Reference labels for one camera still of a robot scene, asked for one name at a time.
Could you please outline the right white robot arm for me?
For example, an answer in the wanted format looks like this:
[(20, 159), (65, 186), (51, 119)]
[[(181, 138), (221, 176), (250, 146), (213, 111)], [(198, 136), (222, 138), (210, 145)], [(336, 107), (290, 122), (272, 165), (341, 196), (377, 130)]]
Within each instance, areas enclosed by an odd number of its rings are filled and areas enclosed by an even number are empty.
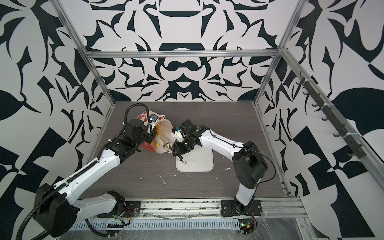
[(240, 183), (234, 198), (237, 213), (243, 214), (254, 200), (258, 185), (268, 170), (265, 156), (251, 141), (236, 142), (225, 138), (206, 126), (196, 126), (190, 120), (172, 129), (176, 138), (172, 145), (172, 154), (179, 161), (183, 155), (195, 149), (195, 146), (211, 149), (229, 159), (234, 166), (236, 177)]

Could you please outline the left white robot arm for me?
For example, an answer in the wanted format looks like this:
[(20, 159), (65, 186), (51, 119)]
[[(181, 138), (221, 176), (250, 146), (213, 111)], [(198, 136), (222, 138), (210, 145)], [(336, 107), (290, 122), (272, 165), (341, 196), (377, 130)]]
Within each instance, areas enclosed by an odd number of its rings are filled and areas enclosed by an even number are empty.
[(144, 123), (140, 119), (127, 122), (117, 137), (108, 141), (98, 156), (80, 170), (54, 185), (44, 184), (36, 192), (33, 210), (24, 220), (34, 219), (44, 233), (36, 238), (59, 237), (79, 221), (89, 222), (97, 215), (120, 217), (124, 214), (125, 198), (115, 191), (94, 198), (80, 200), (80, 196), (110, 170), (122, 164), (138, 151), (143, 143), (151, 143), (156, 136), (156, 120)]

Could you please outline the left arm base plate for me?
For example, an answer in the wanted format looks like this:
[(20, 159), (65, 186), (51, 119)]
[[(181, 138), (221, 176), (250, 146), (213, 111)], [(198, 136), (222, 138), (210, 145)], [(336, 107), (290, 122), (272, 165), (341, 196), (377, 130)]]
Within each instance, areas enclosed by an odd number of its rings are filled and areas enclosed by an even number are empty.
[(120, 218), (136, 217), (141, 211), (141, 201), (125, 201), (117, 203), (112, 212), (107, 214), (99, 214), (98, 218), (112, 218), (119, 216)]

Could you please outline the red white paper bag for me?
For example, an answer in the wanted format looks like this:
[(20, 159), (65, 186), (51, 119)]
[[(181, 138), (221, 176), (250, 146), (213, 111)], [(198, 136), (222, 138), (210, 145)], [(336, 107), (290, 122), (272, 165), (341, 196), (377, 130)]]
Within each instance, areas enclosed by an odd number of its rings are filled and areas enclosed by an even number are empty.
[(144, 149), (147, 149), (149, 151), (155, 152), (157, 154), (163, 154), (163, 153), (168, 153), (167, 150), (164, 148), (165, 144), (171, 143), (173, 144), (175, 142), (175, 138), (172, 135), (172, 129), (173, 125), (172, 123), (165, 117), (165, 115), (159, 115), (153, 111), (150, 111), (151, 114), (156, 114), (159, 116), (159, 119), (157, 120), (156, 123), (151, 123), (152, 127), (155, 129), (155, 125), (161, 123), (162, 125), (162, 130), (163, 130), (163, 136), (167, 139), (165, 142), (162, 142), (158, 137), (157, 137), (157, 132), (154, 140), (152, 141), (151, 144), (148, 143), (143, 143), (141, 146)]

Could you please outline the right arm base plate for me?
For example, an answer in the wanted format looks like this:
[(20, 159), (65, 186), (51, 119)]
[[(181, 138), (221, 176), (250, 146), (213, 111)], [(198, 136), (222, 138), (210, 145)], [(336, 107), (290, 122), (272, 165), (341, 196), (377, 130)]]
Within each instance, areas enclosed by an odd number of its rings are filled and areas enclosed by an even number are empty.
[(261, 202), (253, 199), (246, 206), (242, 205), (238, 200), (221, 200), (221, 215), (223, 217), (235, 216), (261, 216), (263, 211)]

